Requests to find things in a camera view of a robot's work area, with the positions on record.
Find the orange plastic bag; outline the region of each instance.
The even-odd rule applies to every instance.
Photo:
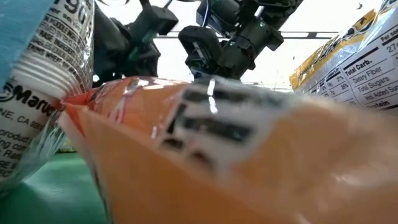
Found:
[[[60,118],[115,223],[396,223],[398,122],[209,78],[128,78]]]

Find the blue object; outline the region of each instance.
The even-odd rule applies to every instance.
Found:
[[[0,87],[35,34],[53,0],[0,0]]]

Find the snack package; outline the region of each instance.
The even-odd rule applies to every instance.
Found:
[[[398,112],[398,1],[383,0],[290,76],[294,92]]]
[[[127,78],[59,119],[113,223],[396,223],[398,120],[212,77]]]
[[[76,152],[69,139],[66,139],[61,148],[57,152]]]

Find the product label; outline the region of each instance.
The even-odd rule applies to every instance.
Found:
[[[58,100],[9,80],[0,92],[0,180],[9,177]]]
[[[216,79],[187,86],[169,118],[161,148],[199,159],[217,174],[245,160],[292,104],[288,94],[244,87]]]
[[[73,75],[84,92],[93,69],[93,0],[55,0],[27,50]]]
[[[331,67],[316,83],[304,83],[297,91],[325,96],[338,103],[397,112],[398,14],[391,12],[394,13],[387,15],[391,17],[388,22],[375,25],[373,34],[364,40],[367,46]]]

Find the nutrition facts label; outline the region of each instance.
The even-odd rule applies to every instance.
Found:
[[[398,25],[379,34],[311,88],[310,95],[364,108],[398,108]]]

